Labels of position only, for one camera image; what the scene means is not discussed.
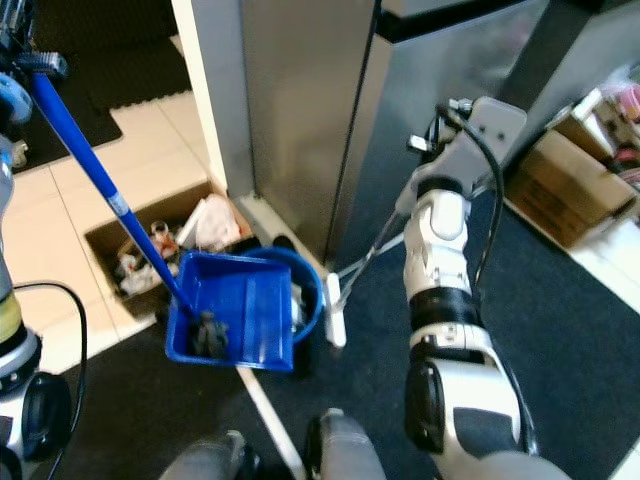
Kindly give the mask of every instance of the open cardboard box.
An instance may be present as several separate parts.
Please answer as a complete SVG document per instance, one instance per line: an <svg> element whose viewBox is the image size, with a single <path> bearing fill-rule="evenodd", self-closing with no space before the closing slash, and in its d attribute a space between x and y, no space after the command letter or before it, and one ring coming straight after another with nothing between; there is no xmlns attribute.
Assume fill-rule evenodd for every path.
<svg viewBox="0 0 640 480"><path fill-rule="evenodd" d="M633 126L624 120L615 102L604 98L597 88L575 107L563 109L547 128L562 134L599 162L613 158L622 144L640 148Z"/></svg>
<svg viewBox="0 0 640 480"><path fill-rule="evenodd" d="M135 210L134 213L147 233L150 231L151 224L156 220L163 220L170 227L184 224L198 205L198 202L211 193L226 197L226 194L215 184L203 182ZM226 247L224 251L233 249L234 245L253 236L249 223L230 200L229 203L240 227L241 239ZM129 238L129 235L118 220L113 220L87 232L85 238L93 250L100 268L102 268L107 277L112 291L132 315L139 316L153 313L162 305L165 298L168 298L168 291L162 283L158 283L134 295L126 295L120 290L118 280L114 275L118 263L117 252Z"/></svg>
<svg viewBox="0 0 640 480"><path fill-rule="evenodd" d="M527 154L506 196L519 214L565 248L615 224L638 203L630 185L554 130Z"/></svg>

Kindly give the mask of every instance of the black floor mat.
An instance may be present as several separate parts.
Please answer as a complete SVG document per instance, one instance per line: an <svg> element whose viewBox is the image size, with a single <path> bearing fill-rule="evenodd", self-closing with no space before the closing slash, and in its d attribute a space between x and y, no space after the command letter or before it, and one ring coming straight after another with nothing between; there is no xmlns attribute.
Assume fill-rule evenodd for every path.
<svg viewBox="0 0 640 480"><path fill-rule="evenodd" d="M473 266L491 204L490 197L474 202ZM299 447L311 416L340 407L369 433L387 478L423 480L432 478L432 464L402 427L410 334L404 257L401 246L386 253L355 287L340 356L319 328L310 377L258 378ZM511 212L484 285L484 321L518 375L544 456L574 480L608 478L640 432L640 317Z"/></svg>
<svg viewBox="0 0 640 480"><path fill-rule="evenodd" d="M109 112L98 110L92 105L79 78L72 76L66 79L57 86L57 90L92 147L117 140L122 136L120 128ZM27 163L21 168L14 168L16 173L69 155L66 147L35 106L31 119L25 125L13 127L9 138L13 141L24 139L29 147Z"/></svg>
<svg viewBox="0 0 640 480"><path fill-rule="evenodd" d="M471 259L484 246L490 207L490 198L474 202ZM387 478L424 480L433 464L402 429L410 333L403 263L397 247L354 289L340 355L319 326L306 377L257 376L300 451L310 418L340 407L369 433ZM544 456L574 480L607 478L640 431L640 318L510 212L485 282L484 321L518 375ZM226 428L241 430L286 477L236 372L169 362L159 327L92 359L89 375L59 478L155 479L190 441Z"/></svg>
<svg viewBox="0 0 640 480"><path fill-rule="evenodd" d="M74 55L75 73L97 109L112 109L191 88L184 58L168 38Z"/></svg>
<svg viewBox="0 0 640 480"><path fill-rule="evenodd" d="M37 7L34 40L44 51L95 52L178 33L171 0L45 0Z"/></svg>
<svg viewBox="0 0 640 480"><path fill-rule="evenodd" d="M267 478L288 478L236 370L171 362L162 327L92 358L87 372L84 413L56 478L157 480L189 444L227 430L250 439ZM77 375L65 377L75 386ZM50 467L32 478L47 478Z"/></svg>

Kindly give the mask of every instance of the blue mop handle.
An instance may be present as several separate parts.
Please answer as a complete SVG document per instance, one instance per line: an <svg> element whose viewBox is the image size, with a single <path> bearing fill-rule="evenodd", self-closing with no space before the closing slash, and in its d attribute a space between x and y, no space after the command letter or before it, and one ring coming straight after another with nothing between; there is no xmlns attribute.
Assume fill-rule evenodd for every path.
<svg viewBox="0 0 640 480"><path fill-rule="evenodd" d="M62 143L65 144L67 150L76 158L100 194L107 201L113 213L116 214L122 226L136 242L140 251L156 269L164 284L187 312L193 315L193 308L184 292L178 287L169 267L167 267L164 259L155 249L147 232L142 228L129 205L127 205L127 202L111 181L109 174L105 171L95 153L93 153L87 139L78 128L58 92L53 88L45 74L36 73L33 75L31 95L48 120L51 128L56 132Z"/></svg>

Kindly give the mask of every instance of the blue mop bucket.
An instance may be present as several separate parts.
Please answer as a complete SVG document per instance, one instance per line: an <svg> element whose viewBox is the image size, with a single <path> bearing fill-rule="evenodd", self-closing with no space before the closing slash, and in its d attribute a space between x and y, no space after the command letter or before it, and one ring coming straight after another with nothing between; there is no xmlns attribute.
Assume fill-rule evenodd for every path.
<svg viewBox="0 0 640 480"><path fill-rule="evenodd" d="M291 270L282 262L189 252L178 285L196 312L211 311L228 326L226 358L190 353L193 323L176 301L169 309L167 356L174 362L212 366L293 369Z"/></svg>
<svg viewBox="0 0 640 480"><path fill-rule="evenodd" d="M312 308L308 309L310 310L310 315L304 328L294 335L293 343L296 344L304 340L318 323L324 307L322 281L315 269L302 256L286 248L255 248L245 252L244 255L273 260L287 265L291 269L291 281L309 292L310 298L308 301L312 304Z"/></svg>

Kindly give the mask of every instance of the black wheel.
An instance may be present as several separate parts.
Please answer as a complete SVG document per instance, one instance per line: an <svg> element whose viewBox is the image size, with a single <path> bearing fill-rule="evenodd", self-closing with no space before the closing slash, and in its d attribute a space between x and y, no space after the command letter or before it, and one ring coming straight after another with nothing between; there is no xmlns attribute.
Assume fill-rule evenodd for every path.
<svg viewBox="0 0 640 480"><path fill-rule="evenodd" d="M256 480L262 473L260 456L250 445L245 445L242 466L234 480Z"/></svg>
<svg viewBox="0 0 640 480"><path fill-rule="evenodd" d="M307 438L304 444L303 462L309 480L320 479L322 464L322 436L320 433L320 417L314 417L307 427Z"/></svg>

